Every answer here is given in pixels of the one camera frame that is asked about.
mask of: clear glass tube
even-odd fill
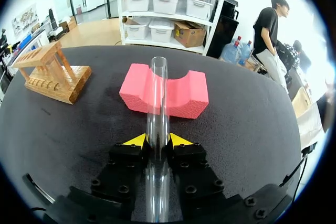
[[[166,106],[168,72],[165,58],[152,59],[149,77],[146,139],[152,152],[146,168],[146,220],[168,222],[170,172],[163,149],[169,141]]]

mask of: floor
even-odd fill
[[[65,34],[62,47],[114,46],[120,44],[119,19],[105,19],[77,25]]]
[[[111,17],[118,16],[117,1],[110,2],[110,12]],[[105,19],[107,17],[108,17],[107,5],[102,5],[89,12],[82,13],[81,15],[76,15],[76,20],[77,23],[79,24],[79,23],[98,21]]]

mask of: pink foam block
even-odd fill
[[[147,113],[152,74],[148,65],[136,63],[131,65],[119,91],[130,110]],[[204,73],[189,71],[185,77],[167,81],[168,115],[196,119],[208,104]]]

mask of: black t-shirt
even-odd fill
[[[263,27],[269,29],[269,37],[271,39],[272,45],[275,46],[278,39],[278,15],[271,7],[267,7],[260,12],[259,17],[253,26],[255,31],[255,54],[259,54],[267,48],[263,38],[261,37],[261,30]]]

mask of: shelf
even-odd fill
[[[183,12],[177,12],[175,14],[165,14],[165,13],[155,13],[153,10],[149,10],[147,12],[122,12],[122,16],[125,17],[130,17],[130,16],[147,16],[147,17],[161,17],[161,18],[170,18],[170,19],[178,19],[178,20],[186,20],[186,21],[191,21],[195,22],[198,24],[203,24],[206,26],[213,26],[213,23],[210,22],[209,20],[204,20],[200,18],[195,18],[192,16],[187,16],[183,14]]]
[[[179,43],[176,39],[171,38],[169,43],[163,43],[163,42],[155,42],[152,41],[151,32],[149,31],[149,34],[147,35],[146,39],[125,39],[125,44],[138,44],[138,45],[149,45],[149,46],[158,46],[158,47],[168,47],[168,48],[174,48],[174,49],[180,49],[185,51],[191,51],[191,52],[198,52],[200,54],[203,53],[204,47],[188,47],[186,48],[181,43]]]

